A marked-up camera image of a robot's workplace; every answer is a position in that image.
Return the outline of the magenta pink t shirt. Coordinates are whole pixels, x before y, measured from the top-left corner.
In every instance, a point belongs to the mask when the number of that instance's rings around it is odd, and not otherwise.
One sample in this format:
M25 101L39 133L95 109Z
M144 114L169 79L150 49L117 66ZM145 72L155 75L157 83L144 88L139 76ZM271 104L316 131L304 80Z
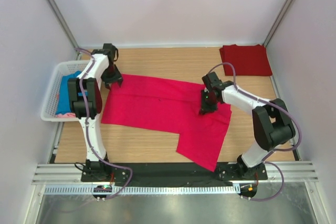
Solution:
M101 122L179 135L177 153L213 172L232 111L220 105L200 115L202 84L125 74L112 85Z

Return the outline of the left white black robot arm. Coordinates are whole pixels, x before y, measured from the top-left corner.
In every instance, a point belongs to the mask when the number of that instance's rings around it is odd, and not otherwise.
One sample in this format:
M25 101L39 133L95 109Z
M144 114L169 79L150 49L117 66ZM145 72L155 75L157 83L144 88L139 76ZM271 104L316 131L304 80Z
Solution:
M86 143L86 161L79 170L83 182L106 182L112 176L112 166L104 147L100 115L103 101L100 92L103 84L107 89L116 83L121 86L123 77L115 62L119 59L117 47L105 43L101 49L78 49L90 57L84 70L67 82L69 106L79 121Z

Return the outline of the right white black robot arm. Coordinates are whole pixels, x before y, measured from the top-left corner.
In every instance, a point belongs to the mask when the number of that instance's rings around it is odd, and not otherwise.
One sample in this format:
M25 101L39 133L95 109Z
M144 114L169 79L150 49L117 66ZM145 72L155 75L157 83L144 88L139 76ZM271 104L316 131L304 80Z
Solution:
M237 158L236 173L243 180L254 177L262 162L279 145L296 135L283 100L265 100L241 89L232 81L223 82L215 72L202 77L200 114L214 113L218 104L233 105L251 115L256 143Z

